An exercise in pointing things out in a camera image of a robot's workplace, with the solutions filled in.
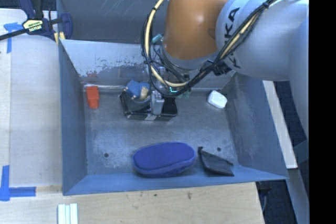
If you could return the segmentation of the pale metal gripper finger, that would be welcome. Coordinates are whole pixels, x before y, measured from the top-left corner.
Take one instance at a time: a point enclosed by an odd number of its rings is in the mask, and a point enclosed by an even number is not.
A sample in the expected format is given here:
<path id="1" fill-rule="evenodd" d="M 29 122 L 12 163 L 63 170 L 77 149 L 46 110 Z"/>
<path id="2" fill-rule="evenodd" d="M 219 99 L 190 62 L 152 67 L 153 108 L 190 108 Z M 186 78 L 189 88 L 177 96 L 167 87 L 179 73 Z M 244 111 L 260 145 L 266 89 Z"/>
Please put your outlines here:
<path id="1" fill-rule="evenodd" d="M 151 113 L 154 115 L 160 115 L 164 105 L 164 98 L 157 91 L 154 90 L 151 93 Z"/>

